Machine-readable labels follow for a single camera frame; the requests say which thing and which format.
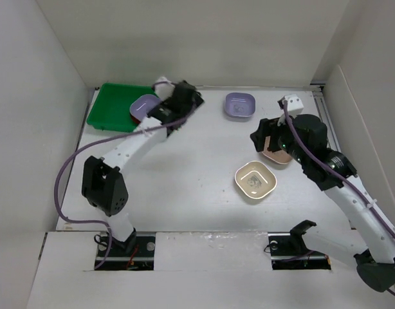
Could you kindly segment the cream square bowl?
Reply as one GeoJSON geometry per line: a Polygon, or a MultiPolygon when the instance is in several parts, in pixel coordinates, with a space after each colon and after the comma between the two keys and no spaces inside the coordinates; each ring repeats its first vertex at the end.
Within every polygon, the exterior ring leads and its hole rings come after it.
{"type": "Polygon", "coordinates": [[[251,200],[261,200],[275,190],[276,176],[259,161],[251,161],[240,167],[234,180],[242,193],[251,200]]]}

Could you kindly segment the red round plate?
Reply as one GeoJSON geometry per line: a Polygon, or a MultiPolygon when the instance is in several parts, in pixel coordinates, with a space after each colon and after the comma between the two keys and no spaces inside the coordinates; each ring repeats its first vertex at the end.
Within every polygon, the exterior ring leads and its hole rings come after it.
{"type": "Polygon", "coordinates": [[[130,115],[130,117],[131,117],[131,120],[132,120],[136,125],[138,125],[138,124],[141,123],[141,120],[137,119],[137,118],[134,117],[133,115],[130,115]]]}

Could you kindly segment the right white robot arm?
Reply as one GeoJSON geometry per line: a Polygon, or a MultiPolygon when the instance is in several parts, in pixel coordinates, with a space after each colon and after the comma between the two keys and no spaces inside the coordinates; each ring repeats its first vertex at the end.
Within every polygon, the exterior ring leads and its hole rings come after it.
{"type": "Polygon", "coordinates": [[[315,115],[264,118],[250,138],[256,151],[284,151],[302,172],[346,215],[361,241],[326,235],[313,221],[295,225],[284,242],[287,263],[309,252],[327,254],[352,268],[377,292],[395,285],[395,228],[365,190],[347,157],[327,145],[327,127],[315,115]]]}

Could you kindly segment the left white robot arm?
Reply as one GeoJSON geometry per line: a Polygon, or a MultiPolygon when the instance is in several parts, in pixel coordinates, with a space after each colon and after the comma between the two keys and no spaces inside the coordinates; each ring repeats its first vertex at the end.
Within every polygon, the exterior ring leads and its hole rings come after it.
{"type": "Polygon", "coordinates": [[[121,144],[101,158],[90,156],[84,163],[82,195],[104,213],[110,226],[113,248],[128,255],[136,244],[136,229],[129,221],[129,193],[125,177],[155,145],[180,128],[204,100],[195,86],[181,81],[153,107],[121,144]]]}

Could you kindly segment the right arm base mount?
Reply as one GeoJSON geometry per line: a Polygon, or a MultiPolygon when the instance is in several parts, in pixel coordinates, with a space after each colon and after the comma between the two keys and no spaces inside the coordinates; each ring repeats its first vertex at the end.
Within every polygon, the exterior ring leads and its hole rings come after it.
{"type": "Polygon", "coordinates": [[[264,253],[270,255],[272,270],[331,270],[327,255],[307,248],[297,248],[289,232],[268,233],[264,253]]]}

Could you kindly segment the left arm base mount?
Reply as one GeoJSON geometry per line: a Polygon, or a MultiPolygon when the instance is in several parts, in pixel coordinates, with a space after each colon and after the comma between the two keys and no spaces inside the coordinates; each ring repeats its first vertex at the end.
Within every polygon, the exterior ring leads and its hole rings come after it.
{"type": "Polygon", "coordinates": [[[112,244],[111,250],[104,261],[108,246],[108,234],[106,232],[95,234],[96,243],[95,270],[97,271],[152,271],[154,270],[154,253],[156,247],[156,234],[141,232],[136,236],[131,250],[126,252],[116,243],[112,244]]]}

